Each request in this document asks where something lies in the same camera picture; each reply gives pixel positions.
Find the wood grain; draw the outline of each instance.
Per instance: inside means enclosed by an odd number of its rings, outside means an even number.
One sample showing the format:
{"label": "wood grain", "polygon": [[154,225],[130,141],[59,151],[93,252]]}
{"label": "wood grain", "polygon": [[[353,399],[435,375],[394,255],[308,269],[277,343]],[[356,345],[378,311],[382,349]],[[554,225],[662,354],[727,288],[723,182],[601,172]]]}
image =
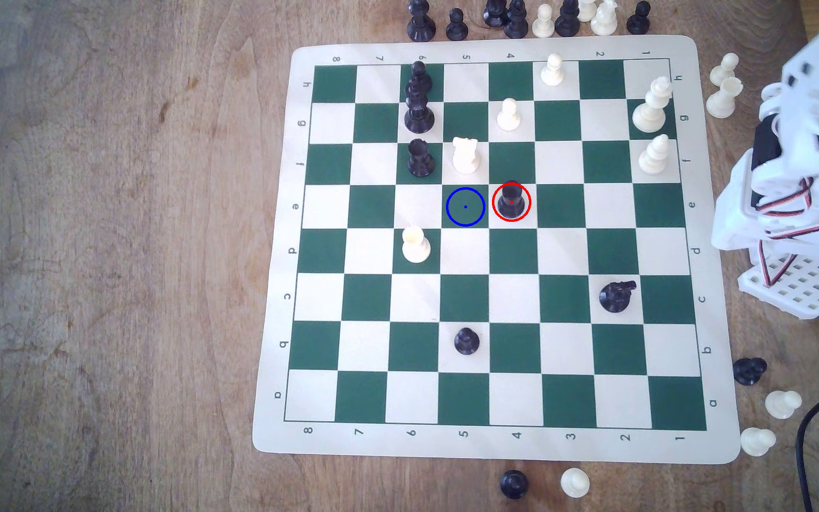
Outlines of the wood grain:
{"label": "wood grain", "polygon": [[[452,6],[432,2],[442,30]],[[804,44],[800,9],[657,0],[653,14],[654,32],[697,41],[704,71],[742,56],[738,111],[708,120],[719,192],[761,87]],[[557,483],[572,463],[255,450],[290,55],[403,41],[406,22],[402,2],[377,0],[0,2],[0,510],[801,509],[800,414],[763,404],[772,389],[819,399],[819,319],[739,293],[738,252],[722,255],[734,356],[771,368],[737,390],[739,413],[779,437],[766,457],[579,464],[592,490],[574,500]],[[819,417],[807,454],[819,510]],[[498,491],[510,467],[531,481],[520,502]]]}

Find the black pawn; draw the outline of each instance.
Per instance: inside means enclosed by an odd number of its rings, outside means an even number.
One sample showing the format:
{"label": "black pawn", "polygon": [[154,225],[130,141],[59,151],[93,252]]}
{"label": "black pawn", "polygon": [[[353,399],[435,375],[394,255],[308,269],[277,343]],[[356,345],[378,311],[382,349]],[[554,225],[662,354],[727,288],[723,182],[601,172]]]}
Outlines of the black pawn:
{"label": "black pawn", "polygon": [[520,499],[529,490],[526,475],[516,469],[509,469],[501,475],[501,492],[510,499]]}
{"label": "black pawn", "polygon": [[450,18],[450,23],[446,29],[448,39],[451,41],[462,41],[466,39],[466,36],[470,34],[470,29],[463,23],[463,11],[454,7],[450,9],[448,18]]}
{"label": "black pawn", "polygon": [[426,0],[409,0],[412,19],[407,23],[407,36],[417,43],[431,41],[435,37],[435,22],[428,17]]}
{"label": "black pawn", "polygon": [[631,292],[637,289],[637,283],[609,283],[599,292],[599,304],[608,312],[622,312],[631,303]]}
{"label": "black pawn", "polygon": [[741,385],[754,385],[764,376],[766,361],[761,357],[743,357],[732,363],[732,375]]}
{"label": "black pawn", "polygon": [[523,0],[510,0],[508,23],[504,26],[504,34],[511,39],[523,39],[529,34],[529,22],[526,20],[526,5]]}
{"label": "black pawn", "polygon": [[464,327],[454,336],[454,348],[462,355],[470,355],[479,350],[479,334]]}
{"label": "black pawn", "polygon": [[637,8],[634,9],[634,15],[628,18],[628,32],[635,36],[641,36],[650,31],[650,3],[642,0],[637,3]]}

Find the chess mat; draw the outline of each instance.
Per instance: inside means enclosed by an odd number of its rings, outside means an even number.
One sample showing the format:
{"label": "chess mat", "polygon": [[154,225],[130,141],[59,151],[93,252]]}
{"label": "chess mat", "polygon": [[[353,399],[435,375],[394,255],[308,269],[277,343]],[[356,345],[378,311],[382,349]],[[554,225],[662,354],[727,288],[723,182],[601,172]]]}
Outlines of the chess mat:
{"label": "chess mat", "polygon": [[[545,86],[549,53],[564,80]],[[423,60],[435,125],[410,133]],[[657,76],[666,122],[631,124]],[[501,100],[521,123],[495,122]],[[254,444],[263,451],[718,464],[738,453],[696,48],[576,37],[293,55]],[[637,158],[666,133],[666,170]],[[420,137],[435,171],[407,170]],[[453,169],[454,137],[481,163]],[[500,218],[508,180],[529,212]],[[421,227],[425,262],[402,255]],[[630,306],[599,304],[635,281]],[[454,335],[481,338],[460,355]]]}

